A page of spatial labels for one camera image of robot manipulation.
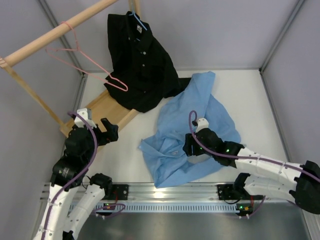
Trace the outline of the light blue shirt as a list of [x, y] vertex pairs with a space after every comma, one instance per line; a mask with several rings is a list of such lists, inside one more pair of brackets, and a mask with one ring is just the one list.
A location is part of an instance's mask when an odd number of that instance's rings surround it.
[[216, 75], [212, 71], [194, 73], [186, 89], [165, 104], [158, 116], [155, 135], [141, 141], [144, 162], [156, 188], [183, 185], [222, 168], [212, 157], [192, 163], [183, 151], [190, 132], [189, 113], [208, 120], [209, 128], [222, 140], [241, 142], [241, 136], [225, 107], [212, 95]]

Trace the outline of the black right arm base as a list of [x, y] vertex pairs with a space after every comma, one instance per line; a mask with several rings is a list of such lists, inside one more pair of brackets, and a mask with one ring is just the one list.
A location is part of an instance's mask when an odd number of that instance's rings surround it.
[[228, 204], [236, 204], [240, 201], [262, 200], [262, 195], [251, 195], [242, 188], [235, 188], [233, 184], [217, 185], [218, 199]]

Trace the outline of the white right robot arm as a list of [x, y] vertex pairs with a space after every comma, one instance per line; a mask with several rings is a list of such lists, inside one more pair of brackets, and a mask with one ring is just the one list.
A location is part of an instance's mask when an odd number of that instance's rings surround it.
[[187, 156], [208, 155], [222, 166], [239, 171], [232, 192], [239, 198], [266, 196], [296, 204], [301, 209], [320, 213], [320, 167], [268, 159], [240, 143], [224, 141], [209, 128], [187, 133], [183, 150]]

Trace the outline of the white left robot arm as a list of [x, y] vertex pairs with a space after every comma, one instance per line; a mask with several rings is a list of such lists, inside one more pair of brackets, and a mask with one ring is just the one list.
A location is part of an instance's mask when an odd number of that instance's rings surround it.
[[43, 218], [34, 237], [36, 240], [75, 240], [94, 207], [113, 195], [112, 178], [102, 173], [90, 177], [85, 193], [74, 207], [70, 205], [93, 163], [98, 147], [116, 142], [119, 127], [107, 118], [101, 119], [106, 131], [97, 124], [80, 118], [65, 140], [62, 157], [52, 168], [49, 196]]

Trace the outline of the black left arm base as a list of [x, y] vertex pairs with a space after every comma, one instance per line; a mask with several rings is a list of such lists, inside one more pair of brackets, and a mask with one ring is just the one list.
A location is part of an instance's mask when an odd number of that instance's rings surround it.
[[107, 191], [107, 195], [103, 200], [108, 201], [126, 201], [129, 195], [128, 184], [113, 184], [111, 189]]

